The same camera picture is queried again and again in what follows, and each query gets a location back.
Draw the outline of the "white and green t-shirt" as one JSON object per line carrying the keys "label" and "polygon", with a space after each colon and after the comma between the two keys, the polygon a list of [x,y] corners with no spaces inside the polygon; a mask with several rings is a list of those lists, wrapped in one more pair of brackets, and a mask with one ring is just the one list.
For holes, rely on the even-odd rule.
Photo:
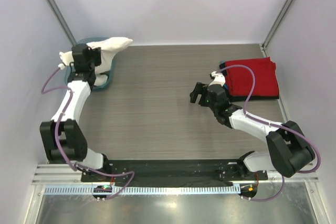
{"label": "white and green t-shirt", "polygon": [[89,83],[92,89],[96,82],[96,74],[109,71],[112,59],[114,59],[118,53],[128,48],[132,43],[133,40],[127,37],[110,37],[100,42],[95,41],[87,43],[87,45],[92,48],[101,48],[101,65],[95,67],[92,72],[77,73],[74,69],[74,63],[71,62],[70,66],[65,68],[67,71],[67,80],[65,83],[68,84],[73,80],[84,80]]}

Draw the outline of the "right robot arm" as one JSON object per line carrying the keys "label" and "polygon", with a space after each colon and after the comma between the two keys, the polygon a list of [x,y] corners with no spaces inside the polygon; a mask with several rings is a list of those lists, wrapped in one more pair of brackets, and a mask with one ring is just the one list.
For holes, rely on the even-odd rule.
{"label": "right robot arm", "polygon": [[241,179],[250,179],[264,170],[275,170],[290,178],[316,157],[297,123],[280,124],[245,112],[230,103],[220,84],[198,82],[190,93],[190,102],[210,108],[219,124],[248,133],[267,145],[266,152],[251,151],[239,158],[236,171]]}

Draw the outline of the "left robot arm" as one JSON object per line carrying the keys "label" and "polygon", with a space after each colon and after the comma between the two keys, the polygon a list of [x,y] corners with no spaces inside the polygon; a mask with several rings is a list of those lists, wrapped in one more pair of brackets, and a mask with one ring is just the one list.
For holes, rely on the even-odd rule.
{"label": "left robot arm", "polygon": [[66,163],[73,170],[90,169],[98,180],[105,182],[112,174],[104,164],[106,157],[88,148],[87,140],[79,127],[83,106],[91,94],[96,74],[102,63],[101,48],[77,44],[69,54],[60,54],[62,63],[54,73],[66,66],[73,68],[61,105],[50,121],[42,122],[39,130],[47,159],[52,164]]}

